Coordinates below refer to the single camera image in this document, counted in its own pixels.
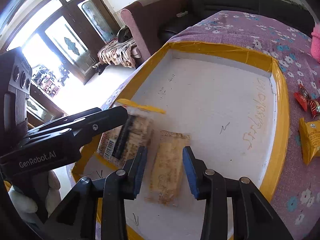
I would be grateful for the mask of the clear packet with barcode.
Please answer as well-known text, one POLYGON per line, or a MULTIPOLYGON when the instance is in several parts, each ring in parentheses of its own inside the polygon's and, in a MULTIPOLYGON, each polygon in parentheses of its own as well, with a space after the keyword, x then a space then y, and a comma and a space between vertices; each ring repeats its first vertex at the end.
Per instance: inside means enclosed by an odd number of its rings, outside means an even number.
POLYGON ((97 154, 116 168, 133 159, 140 146, 148 146, 153 134, 154 116, 166 111, 150 105, 140 105, 128 99, 119 99, 116 106, 127 110, 125 124, 104 132, 100 138, 97 154))

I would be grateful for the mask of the brown cracker snack packet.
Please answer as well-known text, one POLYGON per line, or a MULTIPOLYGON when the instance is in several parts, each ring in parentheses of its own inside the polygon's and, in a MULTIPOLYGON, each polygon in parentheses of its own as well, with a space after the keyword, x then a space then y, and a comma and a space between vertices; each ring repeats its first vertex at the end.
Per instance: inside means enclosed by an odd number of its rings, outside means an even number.
POLYGON ((166 130, 161 130, 159 135, 145 200, 164 206, 178 206, 184 176, 183 149, 189 145, 191 136, 166 130))

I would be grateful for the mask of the purple floral tablecloth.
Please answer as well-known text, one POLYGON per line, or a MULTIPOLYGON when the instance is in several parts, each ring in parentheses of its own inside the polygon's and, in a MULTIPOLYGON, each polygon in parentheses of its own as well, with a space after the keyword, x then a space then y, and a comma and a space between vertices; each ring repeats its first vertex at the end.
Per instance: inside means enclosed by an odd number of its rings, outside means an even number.
POLYGON ((202 42, 254 50, 274 58, 287 85, 289 138, 277 187, 269 201, 294 239, 303 239, 319 219, 319 158, 304 164, 299 119, 311 121, 293 94, 302 84, 319 96, 319 64, 310 54, 311 39, 277 20, 245 12, 221 11, 187 28, 167 44, 202 42))

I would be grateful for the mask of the shoe rack with items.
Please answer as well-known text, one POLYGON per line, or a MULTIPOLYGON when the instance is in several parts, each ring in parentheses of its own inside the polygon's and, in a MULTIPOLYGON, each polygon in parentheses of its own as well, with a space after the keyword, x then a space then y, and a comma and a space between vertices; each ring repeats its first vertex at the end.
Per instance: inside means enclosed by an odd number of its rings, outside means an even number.
POLYGON ((41 88, 51 98, 56 96, 60 90, 60 83, 53 71, 42 64, 38 64, 33 68, 32 80, 37 87, 41 88))

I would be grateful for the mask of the patterned cloth-covered stool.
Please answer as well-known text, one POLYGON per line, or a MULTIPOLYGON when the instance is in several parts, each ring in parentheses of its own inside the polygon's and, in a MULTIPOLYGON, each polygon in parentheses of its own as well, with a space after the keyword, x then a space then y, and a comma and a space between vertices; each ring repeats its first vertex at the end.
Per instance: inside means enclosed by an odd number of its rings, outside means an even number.
POLYGON ((125 42, 119 42, 118 38, 115 37, 98 51, 98 58, 101 63, 113 63, 127 68, 135 68, 136 62, 132 56, 132 48, 135 46, 136 42, 133 38, 125 42))

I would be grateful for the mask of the wooden glass-panel door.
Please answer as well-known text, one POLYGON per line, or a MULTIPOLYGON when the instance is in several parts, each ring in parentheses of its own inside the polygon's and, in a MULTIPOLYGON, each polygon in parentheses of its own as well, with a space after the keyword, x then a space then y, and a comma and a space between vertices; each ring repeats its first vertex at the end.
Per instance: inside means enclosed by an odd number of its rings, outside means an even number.
MULTIPOLYGON (((43 0, 35 12, 52 0, 43 0)), ((95 74, 98 51, 115 38, 120 26, 103 0, 57 0, 59 5, 35 30, 61 66, 83 84, 95 74)))

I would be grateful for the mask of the yellow snack packet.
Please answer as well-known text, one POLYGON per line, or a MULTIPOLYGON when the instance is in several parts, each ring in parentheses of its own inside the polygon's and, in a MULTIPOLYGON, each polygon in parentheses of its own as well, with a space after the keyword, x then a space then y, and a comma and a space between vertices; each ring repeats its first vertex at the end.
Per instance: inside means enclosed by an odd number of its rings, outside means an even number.
POLYGON ((299 119, 299 135, 302 147, 303 162, 309 165, 314 157, 319 157, 320 148, 319 120, 305 122, 299 119))

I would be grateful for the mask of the yellow-rimmed white tray box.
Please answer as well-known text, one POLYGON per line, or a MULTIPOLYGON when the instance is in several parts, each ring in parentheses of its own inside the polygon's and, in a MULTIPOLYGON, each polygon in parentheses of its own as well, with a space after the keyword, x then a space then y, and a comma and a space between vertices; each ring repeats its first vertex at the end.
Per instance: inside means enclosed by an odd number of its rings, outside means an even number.
POLYGON ((163 110, 153 137, 142 187, 125 202, 129 239, 199 239, 205 202, 186 177, 170 204, 150 200, 150 175, 161 130, 189 135, 196 158, 226 178, 248 177, 266 199, 277 187, 289 138, 289 97, 276 60, 225 44, 169 43, 108 98, 163 110))

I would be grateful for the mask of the red candy wrapper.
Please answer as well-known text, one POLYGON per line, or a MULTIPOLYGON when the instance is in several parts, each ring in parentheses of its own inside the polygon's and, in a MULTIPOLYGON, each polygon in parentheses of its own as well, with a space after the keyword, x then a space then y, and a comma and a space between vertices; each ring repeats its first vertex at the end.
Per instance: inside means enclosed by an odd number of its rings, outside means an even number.
POLYGON ((298 85, 298 91, 293 96, 305 112, 309 110, 313 118, 319 116, 319 100, 312 99, 302 84, 298 85))

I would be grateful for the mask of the black sofa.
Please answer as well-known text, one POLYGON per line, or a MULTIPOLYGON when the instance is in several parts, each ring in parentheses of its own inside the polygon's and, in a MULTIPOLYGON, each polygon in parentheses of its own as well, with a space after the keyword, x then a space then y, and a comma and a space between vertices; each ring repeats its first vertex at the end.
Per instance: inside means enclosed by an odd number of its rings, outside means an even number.
POLYGON ((188 0, 182 8, 183 12, 188 12, 186 15, 175 17, 160 26, 158 38, 161 44, 165 44, 174 35, 221 10, 240 11, 274 18, 298 29, 307 36, 311 36, 315 25, 310 12, 300 5, 282 0, 188 0))

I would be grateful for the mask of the pink knit-sleeved bottle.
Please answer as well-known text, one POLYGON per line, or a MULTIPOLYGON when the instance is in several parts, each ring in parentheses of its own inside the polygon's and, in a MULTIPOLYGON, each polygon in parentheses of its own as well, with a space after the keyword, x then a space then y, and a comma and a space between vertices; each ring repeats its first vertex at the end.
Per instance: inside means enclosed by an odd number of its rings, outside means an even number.
POLYGON ((319 23, 315 24, 312 35, 312 42, 311 42, 311 55, 312 57, 320 63, 320 25, 319 23))

